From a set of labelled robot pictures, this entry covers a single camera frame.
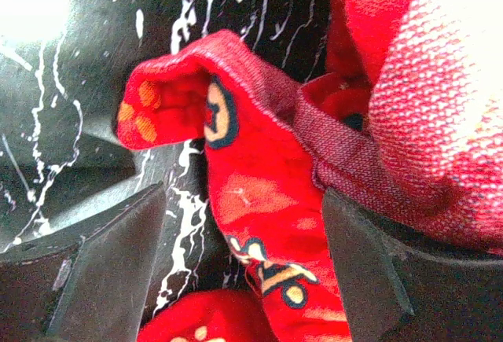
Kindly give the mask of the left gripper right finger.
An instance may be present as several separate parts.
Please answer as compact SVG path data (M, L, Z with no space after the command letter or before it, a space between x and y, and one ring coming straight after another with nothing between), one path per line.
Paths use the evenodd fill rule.
M500 341L502 258L434 241L334 189L322 216L354 341Z

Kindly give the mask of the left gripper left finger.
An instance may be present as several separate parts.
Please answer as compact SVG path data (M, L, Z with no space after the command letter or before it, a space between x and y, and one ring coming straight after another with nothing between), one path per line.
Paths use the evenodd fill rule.
M1 255L3 341L134 341L166 207L163 185Z

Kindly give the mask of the red patterned pillowcase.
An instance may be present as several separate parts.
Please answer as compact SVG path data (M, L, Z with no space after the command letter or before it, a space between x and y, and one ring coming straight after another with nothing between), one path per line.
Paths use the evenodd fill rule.
M322 216L334 189L502 258L502 0L330 0L326 74L298 83L222 30L139 64L129 149L205 141L244 290L185 296L140 341L354 341Z

